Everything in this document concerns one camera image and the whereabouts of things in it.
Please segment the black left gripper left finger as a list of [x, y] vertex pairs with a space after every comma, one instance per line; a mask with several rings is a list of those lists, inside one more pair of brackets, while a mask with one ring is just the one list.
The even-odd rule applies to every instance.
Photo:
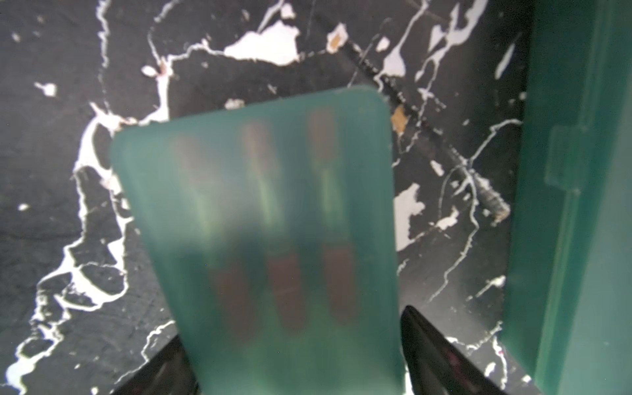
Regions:
[[179, 336], [174, 337], [114, 395], [199, 394], [200, 386]]

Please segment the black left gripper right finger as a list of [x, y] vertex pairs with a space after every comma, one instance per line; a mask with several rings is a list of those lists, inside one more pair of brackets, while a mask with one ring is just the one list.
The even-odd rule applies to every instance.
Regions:
[[401, 336], [414, 394], [504, 392], [411, 305], [401, 314]]

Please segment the green pencil case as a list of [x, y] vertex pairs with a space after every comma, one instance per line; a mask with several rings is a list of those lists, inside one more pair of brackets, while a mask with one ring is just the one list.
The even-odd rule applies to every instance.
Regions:
[[359, 85], [110, 148], [205, 394], [400, 394], [390, 111]]
[[544, 394], [631, 391], [631, 4], [538, 1], [503, 344]]

